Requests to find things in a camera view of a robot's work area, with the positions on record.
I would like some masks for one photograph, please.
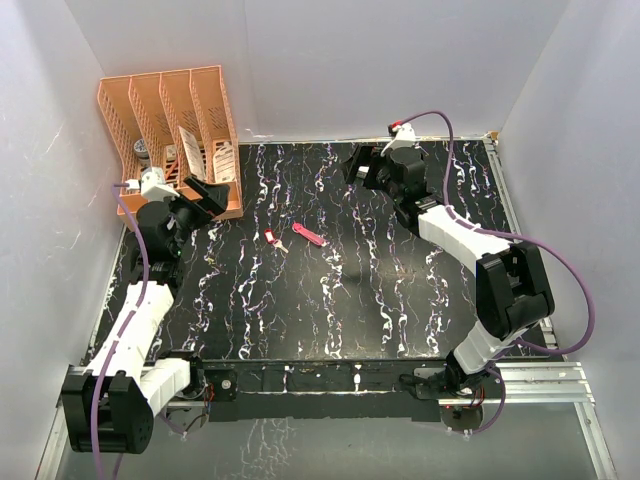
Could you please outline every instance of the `white panel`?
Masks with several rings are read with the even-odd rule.
[[[260,132],[382,136],[389,123],[433,108],[458,134],[501,129],[566,5],[247,0]],[[446,132],[438,118],[413,126],[418,135]]]
[[[122,223],[102,70],[62,0],[0,3],[0,478],[33,478],[101,312]]]
[[[638,478],[640,443],[640,4],[574,1],[500,136],[524,230],[579,267],[595,294],[591,343],[577,354],[621,480]],[[584,332],[569,275],[548,270],[562,346]]]
[[[66,0],[107,76],[222,65],[238,137],[257,132],[244,0]]]

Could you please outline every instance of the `paper card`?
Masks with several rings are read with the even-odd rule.
[[[213,175],[216,183],[233,182],[236,179],[236,159],[233,145],[224,142],[213,155]]]
[[[184,145],[184,151],[187,154],[187,162],[189,162],[189,171],[198,180],[203,182],[207,180],[204,173],[204,159],[202,158],[202,152],[198,146],[198,140],[188,130],[182,127],[180,128],[180,136],[182,137],[182,144]]]

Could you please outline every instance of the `marble pattern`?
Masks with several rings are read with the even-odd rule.
[[[205,360],[442,358],[464,338],[475,319],[473,276],[399,226],[384,194],[344,184],[338,165],[354,147],[241,147],[245,215],[192,235],[183,288],[149,359],[167,349],[195,350]],[[429,189],[440,195],[447,142],[421,147]],[[508,229],[483,142],[456,141],[454,151],[456,210]],[[328,245],[310,244],[292,231],[294,222]],[[265,241],[267,228],[288,253]],[[127,234],[97,346],[124,301],[134,245]],[[529,340],[543,341],[539,329]]]

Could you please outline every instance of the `pink utility knife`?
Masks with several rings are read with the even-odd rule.
[[[301,223],[294,223],[293,231],[299,233],[311,243],[313,243],[314,245],[318,245],[319,247],[324,247],[327,244],[327,241],[324,238],[316,235],[310,230],[307,230]]]

